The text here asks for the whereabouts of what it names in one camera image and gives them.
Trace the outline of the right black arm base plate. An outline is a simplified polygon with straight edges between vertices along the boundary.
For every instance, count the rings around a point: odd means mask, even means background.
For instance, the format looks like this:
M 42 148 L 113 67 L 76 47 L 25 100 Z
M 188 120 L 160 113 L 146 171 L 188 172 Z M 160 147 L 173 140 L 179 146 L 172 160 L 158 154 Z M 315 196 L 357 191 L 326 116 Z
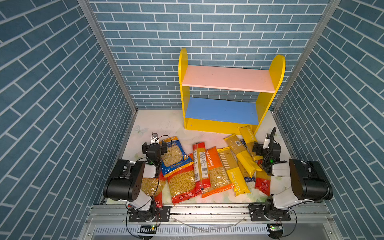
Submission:
M 291 221 L 291 216 L 287 210 L 279 210 L 265 204 L 252 203 L 248 205 L 249 214 L 252 222 L 263 221 Z

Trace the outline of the red spaghetti pack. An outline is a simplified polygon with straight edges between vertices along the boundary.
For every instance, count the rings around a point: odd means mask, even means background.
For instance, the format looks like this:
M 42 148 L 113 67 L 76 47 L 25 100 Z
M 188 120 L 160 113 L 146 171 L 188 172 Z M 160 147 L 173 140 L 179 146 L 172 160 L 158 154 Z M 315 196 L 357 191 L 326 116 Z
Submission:
M 261 191 L 264 195 L 269 196 L 271 190 L 271 176 L 269 176 L 263 169 L 263 160 L 257 161 L 261 171 L 256 171 L 255 188 Z
M 199 191 L 203 191 L 211 186 L 204 142 L 193 145 L 193 160 L 196 188 Z

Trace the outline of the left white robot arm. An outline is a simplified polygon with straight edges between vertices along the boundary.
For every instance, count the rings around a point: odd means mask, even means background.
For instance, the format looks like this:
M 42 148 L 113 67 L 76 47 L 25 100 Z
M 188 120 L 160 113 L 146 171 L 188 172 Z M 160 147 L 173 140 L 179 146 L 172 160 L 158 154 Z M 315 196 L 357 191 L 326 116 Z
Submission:
M 167 143 L 144 143 L 142 150 L 146 156 L 135 162 L 117 161 L 104 185 L 103 196 L 114 201 L 125 201 L 136 211 L 149 211 L 156 206 L 155 195 L 144 193 L 142 182 L 144 179 L 157 179 L 154 193 L 158 192 L 162 155 L 167 152 Z

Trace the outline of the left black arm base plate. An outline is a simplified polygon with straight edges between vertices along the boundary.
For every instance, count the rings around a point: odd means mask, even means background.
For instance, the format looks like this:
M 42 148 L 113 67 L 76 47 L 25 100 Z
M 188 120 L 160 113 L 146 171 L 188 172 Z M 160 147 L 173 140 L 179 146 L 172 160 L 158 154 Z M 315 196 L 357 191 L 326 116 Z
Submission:
M 171 207 L 163 206 L 162 208 L 151 207 L 148 211 L 130 211 L 128 221 L 130 223 L 144 222 L 169 222 L 171 215 Z

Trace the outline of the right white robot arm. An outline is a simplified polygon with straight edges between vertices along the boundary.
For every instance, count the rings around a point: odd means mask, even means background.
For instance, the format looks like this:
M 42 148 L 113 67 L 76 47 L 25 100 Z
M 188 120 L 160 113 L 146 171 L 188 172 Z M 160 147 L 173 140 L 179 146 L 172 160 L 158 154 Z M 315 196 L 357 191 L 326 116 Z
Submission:
M 254 143 L 253 153 L 262 156 L 262 174 L 268 177 L 288 177 L 291 186 L 271 195 L 265 201 L 267 214 L 286 213 L 290 208 L 309 202 L 328 201 L 333 198 L 332 186 L 320 163 L 290 159 L 280 160 L 281 147 L 271 140 L 268 144 Z

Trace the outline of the dark blue spaghetti pack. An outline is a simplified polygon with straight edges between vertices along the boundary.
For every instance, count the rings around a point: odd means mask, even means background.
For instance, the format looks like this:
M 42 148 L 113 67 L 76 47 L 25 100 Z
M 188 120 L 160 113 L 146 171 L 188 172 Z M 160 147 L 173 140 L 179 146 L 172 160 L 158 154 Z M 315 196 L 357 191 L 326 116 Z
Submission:
M 256 180 L 255 177 L 248 174 L 248 172 L 246 171 L 246 169 L 244 168 L 244 166 L 241 164 L 239 160 L 238 160 L 238 166 L 246 183 L 255 182 Z

